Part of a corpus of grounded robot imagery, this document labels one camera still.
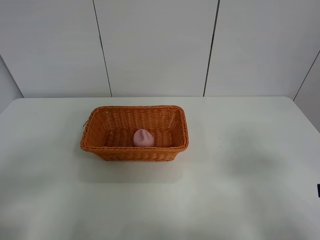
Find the white table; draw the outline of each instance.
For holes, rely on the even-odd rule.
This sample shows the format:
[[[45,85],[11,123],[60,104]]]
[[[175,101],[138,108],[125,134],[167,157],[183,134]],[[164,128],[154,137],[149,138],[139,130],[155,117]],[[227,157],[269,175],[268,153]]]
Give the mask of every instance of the white table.
[[[91,111],[179,105],[170,162],[80,149]],[[0,114],[2,240],[318,240],[320,134],[285,97],[29,98]]]

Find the orange wicker basket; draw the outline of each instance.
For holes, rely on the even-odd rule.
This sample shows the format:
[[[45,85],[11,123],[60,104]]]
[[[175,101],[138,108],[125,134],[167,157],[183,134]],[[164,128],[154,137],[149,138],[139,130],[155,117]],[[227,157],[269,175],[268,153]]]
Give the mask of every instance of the orange wicker basket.
[[[135,147],[134,133],[148,130],[153,147]],[[93,110],[80,147],[107,161],[171,161],[189,144],[185,112],[179,106],[101,106]]]

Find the woven texture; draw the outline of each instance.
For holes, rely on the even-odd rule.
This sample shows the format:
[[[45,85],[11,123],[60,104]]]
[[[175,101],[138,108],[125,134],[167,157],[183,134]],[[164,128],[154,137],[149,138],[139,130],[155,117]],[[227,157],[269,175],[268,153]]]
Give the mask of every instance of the woven texture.
[[[153,147],[134,146],[138,129],[152,134]],[[186,117],[179,106],[101,106],[91,113],[80,146],[107,161],[171,161],[188,144]]]

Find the basket rim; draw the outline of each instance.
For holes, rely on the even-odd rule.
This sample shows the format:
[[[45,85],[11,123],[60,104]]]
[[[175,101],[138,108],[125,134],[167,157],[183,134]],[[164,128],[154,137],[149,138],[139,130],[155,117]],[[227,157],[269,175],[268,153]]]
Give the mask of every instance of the basket rim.
[[[84,144],[85,138],[89,132],[90,126],[92,124],[93,118],[94,116],[98,113],[99,110],[107,110],[107,109],[175,109],[180,111],[180,117],[181,122],[182,122],[182,129],[183,129],[183,144],[180,146],[172,146],[172,147],[132,147],[132,146],[120,146],[120,147],[115,147],[115,146],[87,146],[86,144]],[[82,138],[81,138],[81,142],[80,142],[80,147],[82,150],[84,151],[106,151],[108,150],[109,153],[111,152],[140,152],[140,151],[156,151],[156,152],[172,152],[172,153],[178,153],[178,152],[182,152],[185,149],[187,149],[189,145],[189,136],[188,136],[188,128],[187,128],[187,120],[186,120],[186,115],[185,115],[185,111],[177,105],[151,105],[151,106],[99,106],[97,108],[95,108],[90,116],[89,119],[85,125],[85,129],[83,131],[82,134]]]

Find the pink plush toy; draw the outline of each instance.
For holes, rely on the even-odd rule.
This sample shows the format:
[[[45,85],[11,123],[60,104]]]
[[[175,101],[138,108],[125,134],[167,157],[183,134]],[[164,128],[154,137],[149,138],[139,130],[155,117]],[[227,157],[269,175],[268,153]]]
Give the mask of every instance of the pink plush toy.
[[[154,137],[145,129],[139,129],[133,135],[133,144],[136,147],[153,147],[154,143]]]

